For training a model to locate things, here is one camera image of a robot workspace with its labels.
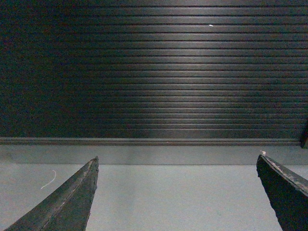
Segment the roller shutter door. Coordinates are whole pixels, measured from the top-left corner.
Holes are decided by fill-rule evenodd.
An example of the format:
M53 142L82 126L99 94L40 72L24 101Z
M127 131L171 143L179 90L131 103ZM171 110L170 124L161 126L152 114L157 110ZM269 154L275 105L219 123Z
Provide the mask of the roller shutter door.
M2 137L299 139L307 1L2 3Z

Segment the floor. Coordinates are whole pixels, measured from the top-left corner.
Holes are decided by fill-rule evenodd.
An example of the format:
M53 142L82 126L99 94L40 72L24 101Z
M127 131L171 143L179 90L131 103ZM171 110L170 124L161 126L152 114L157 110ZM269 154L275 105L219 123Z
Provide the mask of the floor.
M0 155L0 230L82 165ZM287 166L308 179L308 165ZM55 180L50 182L56 172ZM281 231L255 165L100 165L87 231Z

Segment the white string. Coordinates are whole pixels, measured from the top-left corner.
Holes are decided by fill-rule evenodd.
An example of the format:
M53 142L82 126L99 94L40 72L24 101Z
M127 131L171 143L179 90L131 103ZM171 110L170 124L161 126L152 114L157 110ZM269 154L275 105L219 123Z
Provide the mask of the white string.
M57 176L57 173L56 173L56 171L55 170L53 170L54 171L54 178L52 179L52 181L50 181L48 184L46 184L46 185L44 185L43 187L41 187L41 189L43 189L44 187L46 187L47 185L50 185L51 184L51 182L53 182L54 181L54 179L56 179L56 176Z

